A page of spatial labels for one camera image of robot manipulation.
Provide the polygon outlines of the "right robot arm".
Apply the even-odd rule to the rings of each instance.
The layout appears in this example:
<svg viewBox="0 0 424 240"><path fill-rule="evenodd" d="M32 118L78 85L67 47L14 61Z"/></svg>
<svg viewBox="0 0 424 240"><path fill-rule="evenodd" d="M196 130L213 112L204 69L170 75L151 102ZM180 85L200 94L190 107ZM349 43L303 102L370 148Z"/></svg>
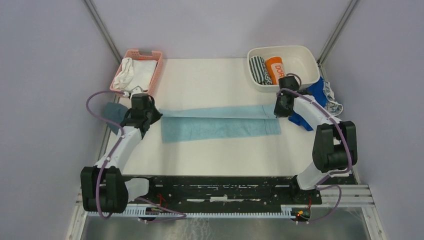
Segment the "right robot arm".
<svg viewBox="0 0 424 240"><path fill-rule="evenodd" d="M286 118L296 113L315 131L312 163L293 178L289 199L302 204L309 198L310 190L334 175L347 174L357 163L357 134L352 121L342 121L322 107L314 96L300 89L295 76L278 80L274 115Z"/></svg>

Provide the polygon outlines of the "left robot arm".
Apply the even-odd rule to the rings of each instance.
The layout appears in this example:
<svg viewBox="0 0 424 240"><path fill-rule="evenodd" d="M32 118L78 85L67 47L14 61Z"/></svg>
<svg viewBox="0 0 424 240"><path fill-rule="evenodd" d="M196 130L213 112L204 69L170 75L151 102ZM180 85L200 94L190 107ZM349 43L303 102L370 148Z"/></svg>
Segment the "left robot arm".
<svg viewBox="0 0 424 240"><path fill-rule="evenodd" d="M148 179L135 177L126 180L121 170L150 126L158 122L162 114L156 108L154 98L147 93L123 92L123 95L130 98L131 107L121 123L88 110L92 116L118 128L112 148L94 166L86 166L80 173L83 208L87 212L97 212L103 219L123 213L127 204L138 197L150 204L158 195Z"/></svg>

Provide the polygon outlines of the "light blue towel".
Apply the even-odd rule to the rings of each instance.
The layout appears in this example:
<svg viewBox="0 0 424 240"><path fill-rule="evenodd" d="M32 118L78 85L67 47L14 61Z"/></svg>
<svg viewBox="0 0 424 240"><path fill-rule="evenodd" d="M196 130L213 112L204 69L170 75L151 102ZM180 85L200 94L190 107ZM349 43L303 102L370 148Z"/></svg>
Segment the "light blue towel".
<svg viewBox="0 0 424 240"><path fill-rule="evenodd" d="M282 132L272 104L159 111L163 143L275 136Z"/></svg>

